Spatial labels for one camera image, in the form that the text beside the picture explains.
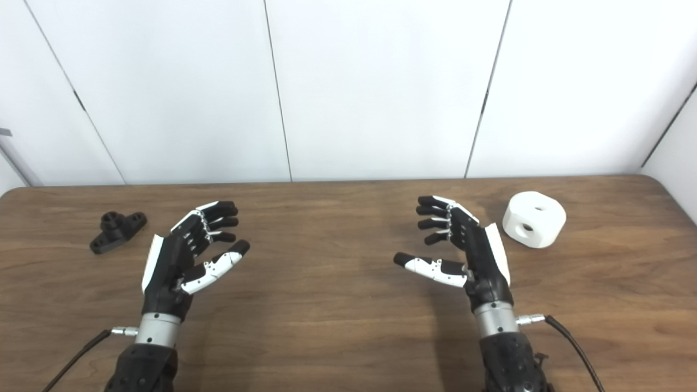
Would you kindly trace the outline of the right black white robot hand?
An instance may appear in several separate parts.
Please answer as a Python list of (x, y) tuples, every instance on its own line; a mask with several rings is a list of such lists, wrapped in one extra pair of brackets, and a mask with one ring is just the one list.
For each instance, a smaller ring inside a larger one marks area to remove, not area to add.
[(434, 230), (424, 243), (449, 242), (464, 252), (466, 262), (398, 252), (393, 258), (396, 265), (435, 282), (463, 288), (471, 310), (496, 301), (513, 305), (507, 255), (496, 224), (483, 226), (457, 201), (436, 195), (420, 196), (415, 211), (426, 216), (417, 223), (418, 228)]

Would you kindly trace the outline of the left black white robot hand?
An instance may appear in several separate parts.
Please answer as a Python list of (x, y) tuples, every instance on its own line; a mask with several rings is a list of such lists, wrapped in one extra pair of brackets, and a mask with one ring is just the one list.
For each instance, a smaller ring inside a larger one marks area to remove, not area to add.
[(193, 296), (231, 271), (250, 243), (227, 231), (239, 225), (233, 201), (193, 208), (167, 236), (154, 235), (141, 288), (142, 314), (165, 314), (184, 322)]

